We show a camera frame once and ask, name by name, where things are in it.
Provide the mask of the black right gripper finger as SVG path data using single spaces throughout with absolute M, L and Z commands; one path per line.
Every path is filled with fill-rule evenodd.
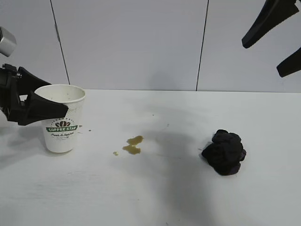
M 250 48 L 266 33 L 298 13 L 296 0 L 266 0 L 259 15 L 242 38 L 244 48 Z
M 283 60 L 278 66 L 277 71 L 280 77 L 286 77 L 301 70 L 301 48 Z

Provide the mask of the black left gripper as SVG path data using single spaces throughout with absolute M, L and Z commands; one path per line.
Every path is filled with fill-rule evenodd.
M 64 104 L 47 100 L 34 91 L 40 87 L 51 85 L 23 67 L 18 69 L 9 64 L 0 67 L 0 110 L 7 121 L 26 126 L 34 122 L 63 118 L 68 107 Z M 29 95 L 25 106 L 20 95 Z

